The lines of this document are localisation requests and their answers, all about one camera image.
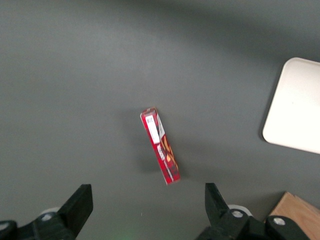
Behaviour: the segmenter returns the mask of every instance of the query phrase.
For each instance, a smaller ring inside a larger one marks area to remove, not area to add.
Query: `white plastic plate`
[[[262,134],[271,144],[320,154],[319,62],[285,63]]]

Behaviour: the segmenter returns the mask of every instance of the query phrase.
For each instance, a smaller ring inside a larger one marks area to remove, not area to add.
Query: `bolt head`
[[[237,211],[237,210],[235,210],[235,211],[233,211],[232,212],[232,215],[235,217],[235,218],[242,218],[243,216],[244,216],[244,214],[242,213],[242,212],[240,212],[240,211]]]
[[[50,220],[51,218],[52,218],[52,216],[50,214],[46,214],[41,218],[41,220],[45,222],[45,221]]]
[[[283,219],[280,218],[280,217],[275,217],[275,218],[273,219],[273,222],[274,222],[275,224],[279,225],[279,226],[284,226],[284,225],[286,225],[285,220],[283,220]]]

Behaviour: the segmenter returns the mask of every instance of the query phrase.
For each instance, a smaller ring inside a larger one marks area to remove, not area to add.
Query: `small cardboard box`
[[[140,114],[140,118],[149,136],[166,184],[177,182],[180,179],[178,165],[157,109],[150,107],[144,110]]]

